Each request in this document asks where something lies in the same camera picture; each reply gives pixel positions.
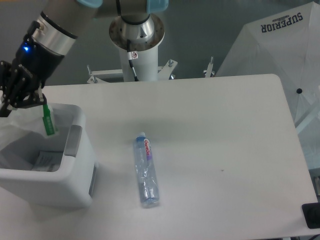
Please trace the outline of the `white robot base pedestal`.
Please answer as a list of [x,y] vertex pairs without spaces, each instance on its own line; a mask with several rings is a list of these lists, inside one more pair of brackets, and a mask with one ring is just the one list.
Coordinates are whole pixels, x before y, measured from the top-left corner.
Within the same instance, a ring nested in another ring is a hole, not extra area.
[[[124,82],[134,82],[133,70],[130,67],[128,52],[118,49]],[[158,80],[158,47],[144,51],[136,51],[137,58],[132,59],[133,67],[140,82]]]

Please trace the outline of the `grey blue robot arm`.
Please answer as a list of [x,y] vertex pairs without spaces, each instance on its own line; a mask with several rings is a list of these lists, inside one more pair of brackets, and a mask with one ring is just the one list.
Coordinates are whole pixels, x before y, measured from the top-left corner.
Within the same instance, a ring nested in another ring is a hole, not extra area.
[[122,69],[127,82],[155,79],[158,66],[142,72],[133,53],[155,50],[165,36],[158,13],[167,10],[167,0],[50,0],[34,20],[11,62],[0,63],[0,115],[13,110],[42,106],[47,98],[46,81],[93,20],[111,19],[108,34],[124,51]]

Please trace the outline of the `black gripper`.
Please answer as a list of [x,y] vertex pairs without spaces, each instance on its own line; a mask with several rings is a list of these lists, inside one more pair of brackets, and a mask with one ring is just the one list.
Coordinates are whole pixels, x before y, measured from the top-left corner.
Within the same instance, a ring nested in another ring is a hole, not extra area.
[[[39,28],[40,23],[33,21],[12,63],[0,62],[2,118],[7,118],[13,108],[28,109],[48,103],[42,86],[46,85],[47,79],[65,56],[54,53],[32,38],[33,33]],[[33,75],[41,82],[39,88],[34,91],[32,91]]]

